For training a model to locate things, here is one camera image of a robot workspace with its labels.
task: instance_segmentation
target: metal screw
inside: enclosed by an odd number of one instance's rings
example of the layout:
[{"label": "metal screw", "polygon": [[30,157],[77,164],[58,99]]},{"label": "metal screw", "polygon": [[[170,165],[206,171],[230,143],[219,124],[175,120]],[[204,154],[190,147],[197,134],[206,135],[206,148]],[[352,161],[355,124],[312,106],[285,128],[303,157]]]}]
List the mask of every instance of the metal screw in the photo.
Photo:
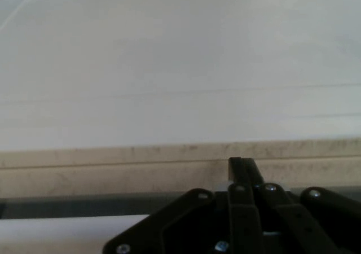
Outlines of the metal screw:
[{"label": "metal screw", "polygon": [[269,185],[266,185],[266,190],[268,190],[268,191],[276,191],[277,190],[277,187],[275,186],[275,185],[271,185],[271,184],[269,184]]},{"label": "metal screw", "polygon": [[130,253],[130,245],[121,244],[117,247],[117,254],[129,254]]},{"label": "metal screw", "polygon": [[217,244],[215,244],[214,249],[219,252],[227,252],[229,246],[230,244],[228,244],[226,241],[219,241]]},{"label": "metal screw", "polygon": [[200,199],[207,199],[208,198],[208,195],[206,193],[199,193],[198,194],[198,198]]},{"label": "metal screw", "polygon": [[321,193],[317,190],[311,190],[309,192],[310,196],[313,196],[314,198],[318,198],[319,196],[321,196]]}]

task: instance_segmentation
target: white surface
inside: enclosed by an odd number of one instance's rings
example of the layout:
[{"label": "white surface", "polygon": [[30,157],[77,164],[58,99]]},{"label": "white surface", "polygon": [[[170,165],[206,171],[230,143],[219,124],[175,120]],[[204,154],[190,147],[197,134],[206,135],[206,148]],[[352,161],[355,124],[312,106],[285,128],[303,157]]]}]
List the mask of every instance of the white surface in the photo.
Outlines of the white surface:
[{"label": "white surface", "polygon": [[146,216],[0,221],[0,252],[101,254],[104,244]]},{"label": "white surface", "polygon": [[361,134],[361,0],[0,0],[0,151]]}]

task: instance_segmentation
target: screw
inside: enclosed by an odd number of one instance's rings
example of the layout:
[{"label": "screw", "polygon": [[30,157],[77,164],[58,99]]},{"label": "screw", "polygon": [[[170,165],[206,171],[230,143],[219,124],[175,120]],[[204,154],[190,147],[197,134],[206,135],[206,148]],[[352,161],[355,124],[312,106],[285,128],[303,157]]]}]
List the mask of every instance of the screw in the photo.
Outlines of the screw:
[{"label": "screw", "polygon": [[319,196],[321,196],[321,193],[317,190],[311,190],[309,192],[310,196],[313,196],[314,198],[318,198]]},{"label": "screw", "polygon": [[214,249],[219,252],[226,252],[230,244],[228,244],[226,241],[219,241],[217,244],[215,244]]},{"label": "screw", "polygon": [[129,254],[130,253],[130,245],[121,244],[117,247],[117,254]]},{"label": "screw", "polygon": [[276,191],[277,190],[277,187],[275,185],[271,185],[271,184],[266,185],[265,188],[268,191]]}]

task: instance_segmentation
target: black clamp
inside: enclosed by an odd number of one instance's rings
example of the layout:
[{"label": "black clamp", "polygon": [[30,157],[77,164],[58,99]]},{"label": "black clamp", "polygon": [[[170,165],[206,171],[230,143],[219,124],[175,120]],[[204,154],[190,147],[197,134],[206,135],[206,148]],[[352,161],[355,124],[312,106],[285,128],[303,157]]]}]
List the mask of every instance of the black clamp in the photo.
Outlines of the black clamp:
[{"label": "black clamp", "polygon": [[227,192],[193,189],[110,240],[103,254],[361,253],[361,204],[320,187],[297,197],[264,183],[253,159],[233,157],[228,166]]}]

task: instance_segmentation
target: metal rivet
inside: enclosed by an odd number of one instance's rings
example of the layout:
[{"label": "metal rivet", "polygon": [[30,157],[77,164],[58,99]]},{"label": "metal rivet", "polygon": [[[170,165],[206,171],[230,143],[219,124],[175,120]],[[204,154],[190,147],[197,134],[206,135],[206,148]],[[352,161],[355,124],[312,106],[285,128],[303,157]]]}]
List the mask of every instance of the metal rivet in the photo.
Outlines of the metal rivet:
[{"label": "metal rivet", "polygon": [[130,253],[130,245],[121,244],[117,247],[117,254],[129,254]]},{"label": "metal rivet", "polygon": [[269,185],[266,185],[266,190],[268,190],[268,191],[276,191],[277,190],[277,187],[275,186],[275,185],[271,185],[271,184],[269,184]]},{"label": "metal rivet", "polygon": [[228,244],[226,241],[219,241],[214,249],[219,251],[219,252],[227,252],[228,247],[230,246],[230,244]]},{"label": "metal rivet", "polygon": [[208,195],[206,193],[199,193],[198,194],[198,198],[200,199],[207,199],[208,198]]},{"label": "metal rivet", "polygon": [[243,192],[243,191],[246,190],[246,188],[245,188],[244,186],[242,186],[242,185],[237,185],[237,186],[235,187],[235,190],[236,190],[236,191]]},{"label": "metal rivet", "polygon": [[319,196],[321,196],[321,193],[317,190],[311,190],[309,192],[310,196],[313,196],[314,198],[318,198]]}]

